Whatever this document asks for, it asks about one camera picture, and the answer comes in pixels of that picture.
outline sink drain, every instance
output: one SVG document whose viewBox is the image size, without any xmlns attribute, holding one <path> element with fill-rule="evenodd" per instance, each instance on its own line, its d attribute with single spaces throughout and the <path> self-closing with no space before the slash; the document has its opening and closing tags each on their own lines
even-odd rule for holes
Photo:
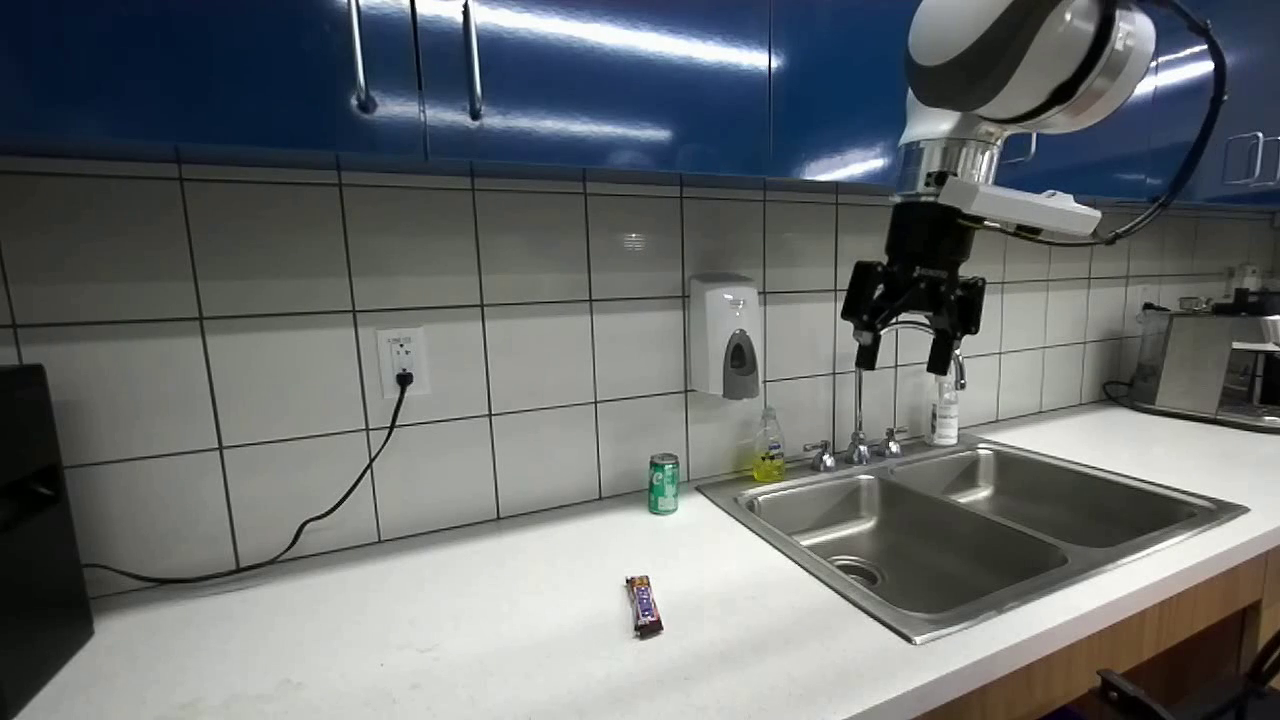
<svg viewBox="0 0 1280 720">
<path fill-rule="evenodd" d="M 869 562 L 869 558 L 862 558 L 862 557 L 829 557 L 843 575 L 853 575 L 853 578 L 862 578 L 862 584 L 879 584 L 879 571 Z"/>
</svg>

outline green can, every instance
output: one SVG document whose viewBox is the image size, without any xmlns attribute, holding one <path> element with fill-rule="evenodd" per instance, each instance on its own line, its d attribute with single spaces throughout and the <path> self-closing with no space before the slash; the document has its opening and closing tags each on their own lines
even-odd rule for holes
<svg viewBox="0 0 1280 720">
<path fill-rule="evenodd" d="M 681 508 L 681 457 L 658 452 L 650 457 L 650 510 L 672 516 Z"/>
</svg>

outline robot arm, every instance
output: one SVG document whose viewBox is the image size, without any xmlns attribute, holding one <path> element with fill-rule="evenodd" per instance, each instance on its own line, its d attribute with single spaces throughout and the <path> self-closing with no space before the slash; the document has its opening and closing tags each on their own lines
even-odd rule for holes
<svg viewBox="0 0 1280 720">
<path fill-rule="evenodd" d="M 919 5 L 908 40 L 914 186 L 892 206 L 887 262 L 858 262 L 841 312 L 858 323 L 862 368 L 877 368 L 879 333 L 899 312 L 919 312 L 937 333 L 929 372 L 947 372 L 961 340 L 982 333 L 986 280 L 961 280 L 975 227 L 1098 234 L 1100 210 L 1073 195 L 998 186 L 1000 144 L 1100 124 L 1138 91 L 1154 52 L 1155 28 L 1130 0 Z"/>
</svg>

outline wooden cabinet base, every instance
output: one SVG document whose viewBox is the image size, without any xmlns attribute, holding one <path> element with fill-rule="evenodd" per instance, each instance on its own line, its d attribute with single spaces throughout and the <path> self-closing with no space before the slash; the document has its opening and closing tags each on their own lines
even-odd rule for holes
<svg viewBox="0 0 1280 720">
<path fill-rule="evenodd" d="M 1000 675 L 937 711 L 934 720 L 1047 716 L 1093 695 L 1098 671 L 1139 671 L 1155 695 L 1191 691 L 1191 675 L 1238 671 L 1280 627 L 1280 553 L 1249 558 L 1155 609 L 1143 609 L 1055 655 Z"/>
</svg>

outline electrical outlet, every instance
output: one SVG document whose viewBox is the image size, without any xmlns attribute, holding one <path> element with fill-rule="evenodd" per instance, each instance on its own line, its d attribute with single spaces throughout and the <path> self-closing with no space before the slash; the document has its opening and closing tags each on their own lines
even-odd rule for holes
<svg viewBox="0 0 1280 720">
<path fill-rule="evenodd" d="M 434 372 L 427 372 L 427 333 L 423 327 L 389 327 L 382 333 L 382 376 L 386 376 L 386 396 L 398 401 L 398 376 L 411 372 L 407 396 L 427 396 L 434 393 Z"/>
</svg>

